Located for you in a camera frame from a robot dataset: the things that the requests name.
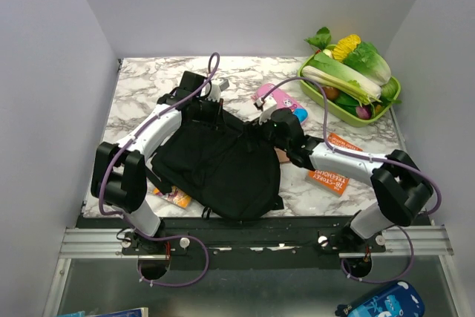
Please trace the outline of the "brown leather wallet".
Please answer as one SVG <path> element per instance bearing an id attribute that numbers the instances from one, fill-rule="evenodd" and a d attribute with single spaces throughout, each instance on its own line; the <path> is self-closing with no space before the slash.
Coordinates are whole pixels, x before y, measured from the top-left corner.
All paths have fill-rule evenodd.
<path id="1" fill-rule="evenodd" d="M 290 159 L 287 157 L 286 152 L 280 150 L 279 148 L 275 148 L 275 153 L 278 156 L 278 161 L 280 164 L 289 163 Z"/>

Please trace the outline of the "black student backpack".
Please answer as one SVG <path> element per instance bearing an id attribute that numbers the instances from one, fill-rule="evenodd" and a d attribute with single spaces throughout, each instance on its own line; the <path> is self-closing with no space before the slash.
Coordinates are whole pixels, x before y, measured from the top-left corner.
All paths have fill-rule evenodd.
<path id="1" fill-rule="evenodd" d="M 151 170 L 227 220 L 254 220 L 284 207 L 274 147 L 227 111 L 215 125 L 183 123 L 155 151 Z"/>

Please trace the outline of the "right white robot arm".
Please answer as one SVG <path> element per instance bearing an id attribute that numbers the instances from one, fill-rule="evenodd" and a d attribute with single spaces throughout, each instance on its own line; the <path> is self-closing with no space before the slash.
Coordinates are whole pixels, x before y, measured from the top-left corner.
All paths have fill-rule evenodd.
<path id="1" fill-rule="evenodd" d="M 435 184 L 405 151 L 369 154 L 334 146 L 305 134 L 289 109 L 276 109 L 245 122 L 244 132 L 284 151 L 297 167 L 331 171 L 373 188 L 374 204 L 356 212 L 337 233 L 319 239 L 321 249 L 328 252 L 356 252 L 387 228 L 410 226 L 436 193 Z"/>

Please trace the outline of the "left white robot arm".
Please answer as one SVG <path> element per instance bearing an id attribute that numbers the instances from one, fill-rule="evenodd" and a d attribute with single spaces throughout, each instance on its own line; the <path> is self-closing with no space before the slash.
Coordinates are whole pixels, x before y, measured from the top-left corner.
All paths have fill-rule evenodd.
<path id="1" fill-rule="evenodd" d="M 180 85 L 160 97 L 151 114 L 132 132 L 116 143 L 102 142 L 96 149 L 91 194 L 99 200 L 99 211 L 104 216 L 121 217 L 139 235 L 139 245 L 149 254 L 158 253 L 166 241 L 185 238 L 201 242 L 190 235 L 164 237 L 160 232 L 162 220 L 145 200 L 146 162 L 183 124 L 185 109 L 202 100 L 204 88 L 211 95 L 204 102 L 218 103 L 221 89 L 212 82 L 216 71 L 210 68 L 206 76 L 184 72 Z"/>

